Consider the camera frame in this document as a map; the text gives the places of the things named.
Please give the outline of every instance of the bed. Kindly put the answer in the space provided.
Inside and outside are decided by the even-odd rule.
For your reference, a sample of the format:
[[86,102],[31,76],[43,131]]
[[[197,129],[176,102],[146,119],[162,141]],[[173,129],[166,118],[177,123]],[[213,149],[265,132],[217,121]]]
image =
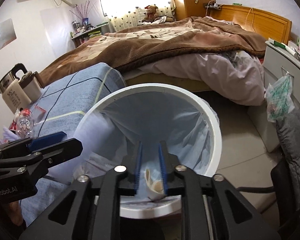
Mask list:
[[[255,8],[253,8],[252,11],[250,7],[223,5],[221,10],[211,10],[209,15],[217,20],[225,20],[233,22],[234,24],[239,24],[242,28],[246,26],[246,30],[255,31],[266,39],[271,38],[285,44],[288,44],[290,39],[292,22],[284,17],[267,11]],[[143,75],[126,79],[128,86],[157,81],[159,81],[159,83],[182,87],[191,92],[211,90],[211,88],[203,81],[171,77],[165,74],[144,73]]]
[[[63,77],[97,62],[106,62],[123,75],[128,86],[158,82],[176,85],[191,92],[215,90],[238,104],[260,105],[263,102],[264,91],[263,69],[258,59],[264,56],[266,48],[264,42],[270,37],[287,43],[291,21],[266,11],[232,5],[223,5],[221,11],[213,10],[210,16],[215,20],[232,22],[235,26],[227,29],[226,23],[191,17],[177,22],[179,24],[162,24],[156,27],[147,25],[147,27],[133,27],[118,33],[109,33],[107,36],[92,39],[77,50],[63,55],[48,66],[41,75],[50,83],[59,78],[60,74]],[[226,45],[223,48],[220,43],[216,46],[211,44],[211,41],[198,46],[194,45],[194,39],[202,33],[196,33],[192,39],[184,38],[187,32],[196,28],[207,33],[216,32],[217,29],[221,30],[223,35],[225,33],[235,35],[226,43],[220,41],[221,45]],[[234,36],[242,37],[248,44],[235,40]],[[180,37],[183,37],[183,43],[180,42]],[[205,40],[210,38],[208,35],[204,37]],[[158,40],[163,44],[173,41],[176,46],[170,44],[169,48],[158,49],[159,46],[163,46],[157,42]],[[149,52],[140,49],[144,46]],[[242,55],[231,54],[236,50],[246,52],[247,54],[242,53],[242,55],[248,61],[240,65]],[[238,60],[234,62],[233,58],[236,56]],[[233,67],[233,65],[237,67],[238,64],[241,67],[239,72],[238,68]]]

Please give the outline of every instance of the stuffed toy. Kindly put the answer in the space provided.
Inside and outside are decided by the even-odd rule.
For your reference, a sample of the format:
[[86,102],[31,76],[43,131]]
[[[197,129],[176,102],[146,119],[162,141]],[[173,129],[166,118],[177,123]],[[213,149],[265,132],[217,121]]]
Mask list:
[[155,19],[160,17],[159,9],[157,6],[149,5],[145,7],[146,9],[146,17],[142,20],[142,22],[153,23]]

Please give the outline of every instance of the floor tile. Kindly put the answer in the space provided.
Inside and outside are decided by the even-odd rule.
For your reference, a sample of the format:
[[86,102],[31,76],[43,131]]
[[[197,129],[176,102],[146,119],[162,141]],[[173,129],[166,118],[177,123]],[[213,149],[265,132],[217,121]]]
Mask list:
[[279,210],[278,205],[275,203],[267,211],[262,214],[262,218],[275,230],[279,228]]
[[[243,163],[219,169],[235,187],[271,187],[271,169],[277,164],[273,155],[262,154]],[[242,195],[259,211],[275,200],[275,194],[242,193]]]
[[224,169],[266,153],[266,147],[248,117],[247,107],[233,103],[216,92],[198,94],[217,113],[222,134],[218,169]]

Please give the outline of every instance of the electric kettle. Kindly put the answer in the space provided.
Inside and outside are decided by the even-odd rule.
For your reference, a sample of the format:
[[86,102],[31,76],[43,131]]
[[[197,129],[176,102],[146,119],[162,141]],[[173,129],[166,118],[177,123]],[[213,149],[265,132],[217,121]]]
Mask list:
[[8,88],[8,86],[15,80],[20,79],[16,76],[16,73],[22,70],[24,74],[26,74],[28,71],[22,63],[16,64],[12,70],[10,70],[1,80],[0,80],[0,94],[5,92],[5,90]]

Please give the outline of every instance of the bedside cabinet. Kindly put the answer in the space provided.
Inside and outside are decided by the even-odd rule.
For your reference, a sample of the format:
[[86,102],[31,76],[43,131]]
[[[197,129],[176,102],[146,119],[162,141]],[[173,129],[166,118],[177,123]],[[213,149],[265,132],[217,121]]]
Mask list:
[[[269,83],[273,84],[287,71],[292,77],[292,101],[295,108],[300,108],[300,61],[294,58],[286,50],[274,46],[266,41],[266,55],[263,62],[265,71],[265,88]],[[250,106],[248,115],[257,128],[268,152],[272,152],[279,145],[275,123],[268,122],[266,102],[261,106]]]

